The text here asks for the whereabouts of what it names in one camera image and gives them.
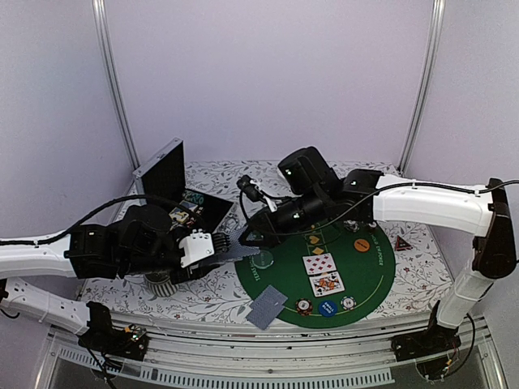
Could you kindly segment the blue playing card deck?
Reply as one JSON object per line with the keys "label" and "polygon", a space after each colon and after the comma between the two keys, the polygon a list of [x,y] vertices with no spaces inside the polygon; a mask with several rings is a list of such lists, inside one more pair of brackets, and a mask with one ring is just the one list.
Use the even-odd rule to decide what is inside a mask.
{"label": "blue playing card deck", "polygon": [[259,247],[243,246],[238,241],[241,235],[240,231],[233,231],[225,235],[229,241],[228,250],[215,257],[216,263],[236,262],[242,260],[244,257],[254,256],[260,253]]}

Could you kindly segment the clear acrylic dealer button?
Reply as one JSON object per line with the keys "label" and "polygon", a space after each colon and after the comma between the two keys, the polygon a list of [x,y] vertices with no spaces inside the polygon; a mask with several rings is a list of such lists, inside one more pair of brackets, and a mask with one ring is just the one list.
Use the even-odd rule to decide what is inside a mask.
{"label": "clear acrylic dealer button", "polygon": [[255,257],[255,266],[259,269],[267,269],[273,265],[273,255],[268,250],[261,250]]}

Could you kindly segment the dealt blue playing card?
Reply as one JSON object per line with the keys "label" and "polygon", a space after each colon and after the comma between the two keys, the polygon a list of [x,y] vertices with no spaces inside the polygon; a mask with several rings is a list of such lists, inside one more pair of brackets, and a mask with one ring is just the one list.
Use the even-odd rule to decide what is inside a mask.
{"label": "dealt blue playing card", "polygon": [[251,308],[257,308],[258,306],[265,306],[267,304],[272,304],[274,306],[284,305],[288,300],[288,297],[274,288],[272,285],[269,285],[263,292],[259,294],[259,296],[251,303]]}

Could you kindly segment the red chip stack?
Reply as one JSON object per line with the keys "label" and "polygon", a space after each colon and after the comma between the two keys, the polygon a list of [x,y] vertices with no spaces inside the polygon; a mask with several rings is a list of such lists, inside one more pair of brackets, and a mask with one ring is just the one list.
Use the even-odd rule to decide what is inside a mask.
{"label": "red chip stack", "polygon": [[307,298],[300,298],[295,302],[296,312],[302,316],[308,316],[313,311],[312,301]]}

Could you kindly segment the blue small blind button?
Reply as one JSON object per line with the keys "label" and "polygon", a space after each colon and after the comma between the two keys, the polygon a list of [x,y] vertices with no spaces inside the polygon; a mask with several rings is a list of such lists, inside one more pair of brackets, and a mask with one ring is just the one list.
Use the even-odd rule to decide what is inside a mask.
{"label": "blue small blind button", "polygon": [[338,307],[334,301],[322,301],[318,306],[318,312],[323,317],[330,318],[337,314]]}

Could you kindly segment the orange big blind button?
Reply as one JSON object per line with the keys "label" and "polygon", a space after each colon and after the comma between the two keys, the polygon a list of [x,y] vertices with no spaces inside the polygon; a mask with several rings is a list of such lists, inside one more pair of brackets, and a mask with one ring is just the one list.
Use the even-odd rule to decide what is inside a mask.
{"label": "orange big blind button", "polygon": [[354,241],[354,248],[357,252],[366,253],[371,249],[371,244],[366,239],[359,238]]}

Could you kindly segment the red black triangle button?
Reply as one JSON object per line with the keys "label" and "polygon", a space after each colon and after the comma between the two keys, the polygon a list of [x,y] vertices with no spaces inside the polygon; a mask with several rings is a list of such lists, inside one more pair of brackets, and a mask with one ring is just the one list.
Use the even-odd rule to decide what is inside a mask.
{"label": "red black triangle button", "polygon": [[406,250],[412,250],[413,247],[411,244],[409,244],[404,238],[401,236],[397,236],[396,243],[395,243],[395,251],[406,251]]}

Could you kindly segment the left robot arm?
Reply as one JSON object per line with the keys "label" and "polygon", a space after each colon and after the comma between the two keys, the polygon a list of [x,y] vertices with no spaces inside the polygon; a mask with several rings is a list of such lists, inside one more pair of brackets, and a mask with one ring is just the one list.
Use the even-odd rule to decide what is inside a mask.
{"label": "left robot arm", "polygon": [[203,262],[229,249],[229,238],[203,228],[175,226],[161,206],[131,205],[123,218],[108,225],[86,220],[57,233],[1,242],[1,309],[51,323],[114,351],[126,330],[113,327],[109,309],[95,302],[67,300],[26,282],[28,276],[113,280],[161,271],[174,281],[205,276]]}

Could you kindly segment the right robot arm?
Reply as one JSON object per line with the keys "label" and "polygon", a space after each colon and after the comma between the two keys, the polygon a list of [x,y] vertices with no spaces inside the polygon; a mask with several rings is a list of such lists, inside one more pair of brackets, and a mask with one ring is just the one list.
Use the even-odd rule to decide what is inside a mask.
{"label": "right robot arm", "polygon": [[292,196],[276,198],[253,178],[238,179],[240,199],[261,202],[264,208],[247,216],[239,238],[246,245],[258,233],[258,247],[274,247],[286,238],[308,233],[327,220],[372,224],[405,221],[455,229],[473,235],[474,257],[439,300],[428,327],[419,336],[425,353],[437,353],[456,335],[463,318],[496,280],[509,276],[518,260],[507,182],[492,178],[482,186],[452,186],[417,182],[373,169],[354,169],[344,177],[315,147],[299,149],[277,166]]}

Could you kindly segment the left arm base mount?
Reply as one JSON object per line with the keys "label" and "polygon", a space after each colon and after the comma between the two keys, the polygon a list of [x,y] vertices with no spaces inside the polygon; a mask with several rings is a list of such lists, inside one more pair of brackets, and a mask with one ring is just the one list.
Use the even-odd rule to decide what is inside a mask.
{"label": "left arm base mount", "polygon": [[131,324],[123,329],[89,329],[79,336],[78,344],[102,355],[143,361],[148,350],[148,332]]}

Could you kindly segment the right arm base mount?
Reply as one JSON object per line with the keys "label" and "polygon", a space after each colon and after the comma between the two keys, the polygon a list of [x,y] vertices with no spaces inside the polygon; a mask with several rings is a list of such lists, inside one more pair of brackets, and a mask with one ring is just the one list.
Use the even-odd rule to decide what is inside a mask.
{"label": "right arm base mount", "polygon": [[458,348],[461,340],[457,329],[441,327],[437,324],[425,330],[405,333],[391,339],[391,350],[397,361],[408,361],[427,357]]}

